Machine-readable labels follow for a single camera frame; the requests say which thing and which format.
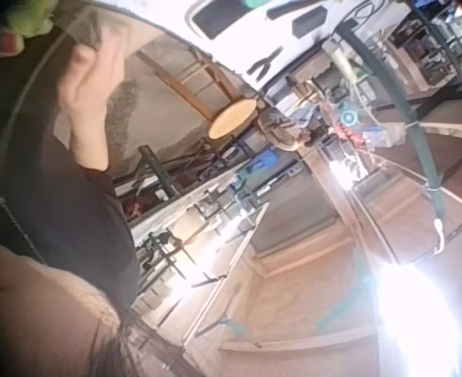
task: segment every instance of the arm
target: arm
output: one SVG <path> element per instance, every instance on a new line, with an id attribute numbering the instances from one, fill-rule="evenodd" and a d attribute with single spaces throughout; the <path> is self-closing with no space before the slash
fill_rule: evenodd
<path id="1" fill-rule="evenodd" d="M 105 116 L 107 100 L 124 79 L 126 39 L 112 29 L 101 29 L 98 50 L 77 45 L 58 93 L 71 126 L 70 149 L 79 165 L 108 168 Z"/>

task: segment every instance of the hand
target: hand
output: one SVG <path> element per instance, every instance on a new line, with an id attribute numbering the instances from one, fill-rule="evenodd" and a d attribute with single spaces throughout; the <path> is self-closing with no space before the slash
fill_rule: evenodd
<path id="1" fill-rule="evenodd" d="M 58 85 L 59 102 L 73 131 L 102 123 L 107 100 L 124 80 L 127 39 L 110 27 L 101 28 L 98 50 L 77 45 Z"/>

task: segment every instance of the chain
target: chain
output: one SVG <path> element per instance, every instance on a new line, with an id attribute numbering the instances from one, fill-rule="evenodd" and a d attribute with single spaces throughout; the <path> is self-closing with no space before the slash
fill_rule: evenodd
<path id="1" fill-rule="evenodd" d="M 37 251 L 37 249 L 35 248 L 35 245 L 34 243 L 31 241 L 30 237 L 28 236 L 28 234 L 23 230 L 23 228 L 21 227 L 21 225 L 18 223 L 18 221 L 15 219 L 13 213 L 11 212 L 11 210 L 8 208 L 7 204 L 6 204 L 6 200 L 2 197 L 0 197 L 0 208 L 2 208 L 9 216 L 9 218 L 11 219 L 11 222 L 16 226 L 16 228 L 18 229 L 18 232 L 20 232 L 20 234 L 22 235 L 23 238 L 25 238 L 25 241 L 27 241 L 27 244 L 28 246 L 30 247 L 30 249 L 32 250 L 32 252 L 35 254 L 35 256 L 37 257 L 37 259 L 44 265 L 48 265 L 46 263 L 46 260 L 44 259 L 44 257 L 41 255 L 41 253 L 39 253 Z"/>

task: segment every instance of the hook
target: hook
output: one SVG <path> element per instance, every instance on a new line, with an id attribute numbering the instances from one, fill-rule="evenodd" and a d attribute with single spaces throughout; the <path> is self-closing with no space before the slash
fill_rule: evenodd
<path id="1" fill-rule="evenodd" d="M 438 247 L 434 249 L 434 255 L 441 254 L 444 251 L 444 246 L 446 245 L 446 239 L 444 237 L 444 225 L 442 224 L 442 220 L 440 218 L 436 218 L 434 220 L 434 227 L 440 237 L 440 242 Z"/>

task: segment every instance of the pliers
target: pliers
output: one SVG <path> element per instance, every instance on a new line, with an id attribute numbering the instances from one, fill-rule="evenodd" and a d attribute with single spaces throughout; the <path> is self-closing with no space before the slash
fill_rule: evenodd
<path id="1" fill-rule="evenodd" d="M 277 49 L 275 49 L 273 51 L 273 53 L 271 55 L 269 55 L 268 57 L 265 57 L 264 59 L 261 59 L 261 60 L 258 60 L 256 61 L 247 71 L 247 75 L 253 75 L 255 71 L 257 71 L 258 69 L 260 69 L 262 67 L 262 70 L 261 72 L 259 73 L 259 75 L 257 76 L 257 79 L 256 81 L 260 81 L 264 78 L 264 76 L 266 76 L 266 74 L 268 73 L 268 71 L 270 70 L 271 68 L 271 62 L 273 60 L 275 60 L 278 55 L 281 54 L 281 52 L 284 50 L 283 47 L 278 47 Z"/>

